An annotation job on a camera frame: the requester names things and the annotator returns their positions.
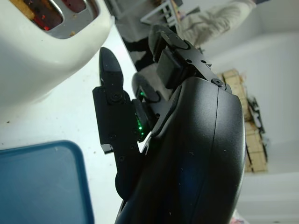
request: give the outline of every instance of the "white toaster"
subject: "white toaster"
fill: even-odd
[[[0,0],[0,123],[82,68],[111,25],[104,0]]]

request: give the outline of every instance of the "stacked cardboard boxes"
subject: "stacked cardboard boxes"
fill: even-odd
[[[232,93],[239,97],[245,119],[246,132],[246,166],[245,172],[258,172],[267,170],[266,155],[262,138],[258,128],[252,121],[252,116],[247,102],[246,91],[243,87],[243,80],[236,69],[223,72],[217,75],[223,82],[230,85]]]

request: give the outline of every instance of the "black pants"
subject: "black pants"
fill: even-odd
[[[177,33],[176,32],[176,28],[175,26],[172,26],[170,27],[170,29]],[[150,66],[151,64],[155,63],[153,61],[153,55],[150,51],[150,48],[149,48],[149,38],[148,37],[145,37],[139,41],[136,41],[136,42],[127,42],[125,41],[125,45],[128,49],[128,51],[132,52],[132,51],[138,51],[138,52],[143,52],[145,51],[145,55],[138,61],[136,61],[135,63],[135,67],[136,67],[136,70],[137,71],[141,71],[142,69]]]

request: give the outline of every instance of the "person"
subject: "person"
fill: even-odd
[[[203,12],[197,12],[181,18],[176,26],[170,29],[180,38],[190,42],[195,48],[222,34],[238,28],[257,4],[269,0],[233,0],[227,4],[213,7]],[[154,63],[153,55],[149,48],[149,39],[145,37],[137,42],[124,43],[128,51],[145,51],[145,55],[135,63],[137,71]]]

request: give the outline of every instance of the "blue tray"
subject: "blue tray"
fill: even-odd
[[[0,150],[0,224],[93,224],[83,155],[69,141]]]

